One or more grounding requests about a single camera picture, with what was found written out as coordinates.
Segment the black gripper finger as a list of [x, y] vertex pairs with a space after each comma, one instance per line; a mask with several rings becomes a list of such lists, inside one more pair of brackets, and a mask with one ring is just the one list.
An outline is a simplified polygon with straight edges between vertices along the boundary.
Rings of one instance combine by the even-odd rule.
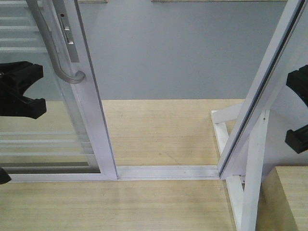
[[308, 149], [308, 128], [302, 127], [298, 130], [286, 132], [285, 143], [296, 153], [300, 154]]
[[30, 99], [20, 95], [0, 96], [0, 115], [37, 119], [46, 113], [45, 99]]
[[308, 105], [308, 66], [290, 72], [287, 76], [286, 85], [292, 89], [299, 98]]
[[27, 89], [43, 78], [43, 66], [27, 61], [0, 64], [0, 87], [23, 95]]

